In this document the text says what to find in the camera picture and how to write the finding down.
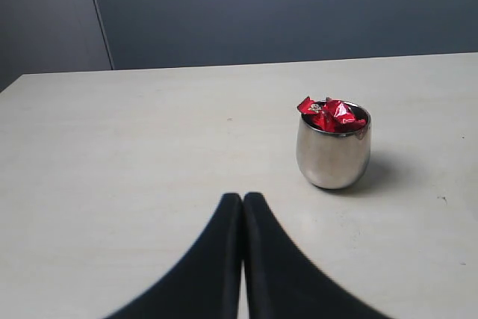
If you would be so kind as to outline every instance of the metal cup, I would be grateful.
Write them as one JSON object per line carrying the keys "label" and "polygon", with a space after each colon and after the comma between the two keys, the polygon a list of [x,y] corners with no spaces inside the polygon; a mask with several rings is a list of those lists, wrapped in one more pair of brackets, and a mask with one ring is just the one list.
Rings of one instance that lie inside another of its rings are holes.
{"label": "metal cup", "polygon": [[344,103],[358,120],[366,120],[364,127],[344,134],[330,133],[313,127],[307,115],[300,117],[297,163],[300,172],[320,188],[350,186],[363,175],[370,159],[370,115],[356,104]]}

